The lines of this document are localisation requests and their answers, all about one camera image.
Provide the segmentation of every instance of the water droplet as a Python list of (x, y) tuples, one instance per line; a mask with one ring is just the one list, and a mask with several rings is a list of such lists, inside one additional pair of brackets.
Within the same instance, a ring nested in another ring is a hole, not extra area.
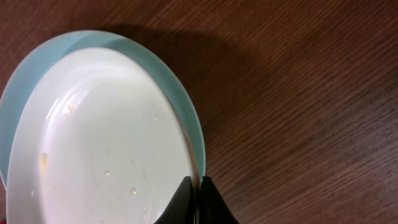
[(132, 194), (137, 194), (137, 189), (135, 188), (135, 187), (132, 187), (131, 189), (130, 189), (130, 195), (132, 195)]
[(145, 212), (144, 212), (144, 220), (145, 220), (145, 223), (148, 223), (147, 214)]
[(144, 183), (147, 182), (147, 171), (146, 171), (146, 170), (144, 170), (144, 171), (142, 172), (142, 179), (143, 179)]
[(47, 170), (47, 153), (40, 155), (40, 174), (44, 175)]
[(158, 120), (159, 118), (160, 118), (160, 113), (157, 112), (157, 113), (155, 114), (155, 120)]

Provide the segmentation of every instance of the dark wood surface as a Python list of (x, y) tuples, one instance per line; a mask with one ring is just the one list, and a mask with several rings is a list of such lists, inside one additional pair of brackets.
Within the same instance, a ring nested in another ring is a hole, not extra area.
[(175, 72), (240, 223), (398, 223), (398, 1), (0, 0), (0, 89), (80, 29)]

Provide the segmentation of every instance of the white plate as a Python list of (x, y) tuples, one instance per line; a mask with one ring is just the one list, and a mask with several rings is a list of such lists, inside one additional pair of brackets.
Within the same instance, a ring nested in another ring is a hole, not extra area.
[(189, 161), (151, 77), (119, 52), (78, 50), (43, 76), (22, 112), (7, 220), (153, 223), (190, 175)]

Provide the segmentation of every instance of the black object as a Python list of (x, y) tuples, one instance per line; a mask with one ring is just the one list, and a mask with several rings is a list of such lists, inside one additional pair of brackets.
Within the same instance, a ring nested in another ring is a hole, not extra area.
[(210, 177), (204, 176), (200, 186), (195, 197), (191, 178), (185, 177), (155, 224), (192, 224), (194, 214), (199, 224), (239, 224)]

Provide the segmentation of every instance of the stacked plates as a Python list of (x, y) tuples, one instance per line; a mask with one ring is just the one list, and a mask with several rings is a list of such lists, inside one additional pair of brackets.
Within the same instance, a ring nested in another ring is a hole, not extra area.
[(205, 173), (187, 92), (143, 46), (78, 31), (32, 51), (0, 104), (8, 223), (153, 223)]

